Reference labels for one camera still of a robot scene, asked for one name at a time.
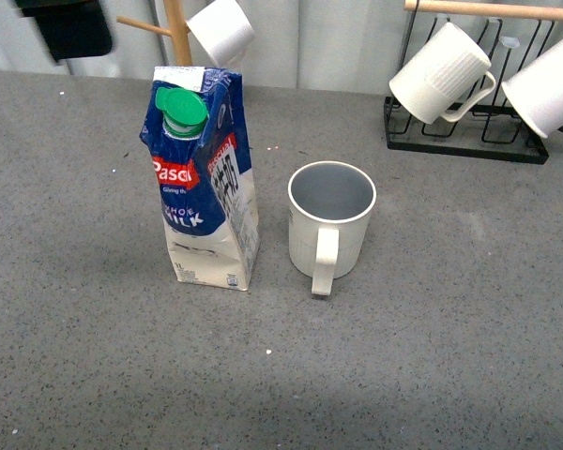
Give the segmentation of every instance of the mug rack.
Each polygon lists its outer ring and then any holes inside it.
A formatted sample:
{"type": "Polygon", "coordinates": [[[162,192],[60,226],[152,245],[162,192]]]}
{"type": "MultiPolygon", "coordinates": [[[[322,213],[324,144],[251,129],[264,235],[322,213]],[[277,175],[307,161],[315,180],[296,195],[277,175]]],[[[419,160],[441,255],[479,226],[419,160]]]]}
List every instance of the mug rack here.
{"type": "MultiPolygon", "coordinates": [[[[499,76],[496,77],[495,91],[491,94],[490,104],[474,106],[461,120],[455,123],[444,123],[440,120],[426,125],[413,117],[394,96],[384,101],[384,125],[386,141],[389,149],[411,152],[423,152],[452,155],[469,158],[497,159],[511,162],[544,164],[549,154],[540,136],[532,131],[507,105],[507,100],[498,99],[500,84],[505,77],[507,68],[512,66],[512,53],[524,54],[516,71],[524,66],[533,53],[535,45],[540,49],[534,57],[544,51],[555,23],[563,21],[563,8],[554,7],[521,7],[511,5],[474,4],[450,1],[405,0],[405,9],[410,10],[410,17],[403,32],[403,45],[399,57],[397,72],[403,67],[416,18],[421,12],[435,12],[436,15],[428,31],[425,42],[430,40],[436,27],[441,22],[450,22],[450,14],[486,16],[485,23],[477,37],[478,45],[486,39],[490,40],[488,57],[493,67],[498,64],[499,76]],[[520,45],[517,37],[503,35],[503,18],[534,19],[537,25],[528,44],[520,45]],[[497,48],[502,47],[500,56],[497,48]]],[[[476,89],[483,88],[485,77],[476,82],[466,94],[465,102],[476,89]]],[[[450,109],[457,110],[463,103],[454,103],[450,109]]]]}

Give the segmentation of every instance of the green screw cap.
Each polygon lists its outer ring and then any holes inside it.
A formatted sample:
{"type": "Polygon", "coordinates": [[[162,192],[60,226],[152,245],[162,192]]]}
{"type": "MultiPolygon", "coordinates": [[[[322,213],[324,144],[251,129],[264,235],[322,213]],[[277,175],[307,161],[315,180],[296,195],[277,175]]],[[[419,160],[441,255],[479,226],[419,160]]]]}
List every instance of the green screw cap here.
{"type": "Polygon", "coordinates": [[[165,125],[173,135],[190,138],[202,132],[208,110],[196,93],[183,87],[160,87],[155,100],[157,108],[163,112],[165,125]]]}

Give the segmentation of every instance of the speckled countertop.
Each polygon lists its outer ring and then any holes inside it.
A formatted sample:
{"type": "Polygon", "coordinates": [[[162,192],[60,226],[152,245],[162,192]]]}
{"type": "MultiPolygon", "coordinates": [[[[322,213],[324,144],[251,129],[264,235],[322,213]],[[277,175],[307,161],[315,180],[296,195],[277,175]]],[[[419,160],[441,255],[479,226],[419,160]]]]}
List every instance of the speckled countertop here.
{"type": "Polygon", "coordinates": [[[247,87],[263,242],[231,292],[175,281],[148,97],[0,72],[0,449],[563,448],[563,134],[543,166],[390,151],[380,97],[247,87]],[[324,158],[378,189],[327,301],[287,250],[324,158]]]}

